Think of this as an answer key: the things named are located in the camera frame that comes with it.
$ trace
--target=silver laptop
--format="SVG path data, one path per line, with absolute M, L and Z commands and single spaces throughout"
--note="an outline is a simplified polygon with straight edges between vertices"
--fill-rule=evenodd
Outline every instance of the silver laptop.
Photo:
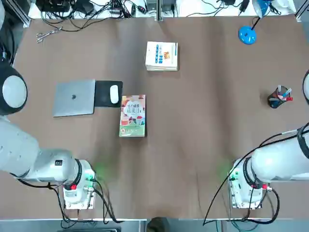
M 95 89 L 95 80 L 57 84 L 53 117 L 93 114 Z

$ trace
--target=mouse pad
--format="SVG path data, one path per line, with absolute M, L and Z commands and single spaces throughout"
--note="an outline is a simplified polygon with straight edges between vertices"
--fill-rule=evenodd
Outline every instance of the mouse pad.
M 119 101 L 116 104 L 111 102 L 111 86 L 118 86 Z M 122 97 L 122 81 L 96 81 L 95 107 L 120 108 Z

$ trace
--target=table surface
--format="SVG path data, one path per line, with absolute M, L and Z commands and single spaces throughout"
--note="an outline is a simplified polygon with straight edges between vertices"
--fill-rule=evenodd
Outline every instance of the table surface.
M 109 19 L 40 44 L 36 33 L 51 27 L 35 20 L 14 63 L 28 85 L 28 102 L 9 119 L 41 147 L 65 148 L 88 160 L 107 184 L 117 218 L 203 218 L 236 158 L 309 117 L 301 92 L 309 60 L 301 24 L 291 15 L 262 19 L 256 44 L 244 45 L 237 32 L 251 20 Z M 179 70 L 148 72 L 147 41 L 178 42 Z M 146 94 L 148 136 L 118 138 L 116 108 L 53 118 L 56 84 L 83 79 L 123 81 L 124 95 Z M 266 96 L 278 84 L 291 87 L 294 99 L 271 109 Z M 0 174 L 0 185 L 0 218 L 61 218 L 54 192 L 25 187 L 7 173 Z M 309 218 L 307 182 L 272 186 L 281 198 L 280 218 Z M 80 218 L 102 218 L 96 200 L 95 209 L 81 211 Z M 209 218 L 227 218 L 227 206 L 225 188 Z M 233 218 L 244 214 L 232 210 Z M 252 217 L 270 218 L 269 203 Z

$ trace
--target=robotic arm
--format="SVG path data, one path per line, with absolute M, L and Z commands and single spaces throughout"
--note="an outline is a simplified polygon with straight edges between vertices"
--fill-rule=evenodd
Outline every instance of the robotic arm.
M 255 209 L 261 205 L 263 184 L 309 180 L 309 134 L 304 133 L 307 125 L 282 133 L 297 133 L 294 138 L 256 149 L 237 167 L 240 159 L 235 162 L 228 181 L 233 208 L 249 208 L 250 205 Z
M 21 75 L 0 62 L 0 115 L 20 111 L 27 101 Z M 0 170 L 29 182 L 55 182 L 63 186 L 67 209 L 94 207 L 95 172 L 86 160 L 74 159 L 64 149 L 41 149 L 35 138 L 0 116 Z

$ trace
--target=metal frame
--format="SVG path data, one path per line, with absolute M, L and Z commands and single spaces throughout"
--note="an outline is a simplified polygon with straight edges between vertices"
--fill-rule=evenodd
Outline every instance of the metal frame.
M 162 0 L 156 0 L 156 18 L 157 22 L 163 21 L 162 17 Z
M 18 18 L 24 23 L 24 27 L 28 28 L 30 26 L 31 19 L 28 14 L 20 7 L 16 0 L 5 0 L 5 2 L 11 7 Z
M 295 13 L 295 17 L 298 22 L 301 22 L 301 16 L 304 13 L 304 11 L 309 7 L 309 0 L 305 0 L 304 3 L 301 5 L 301 7 L 297 10 Z

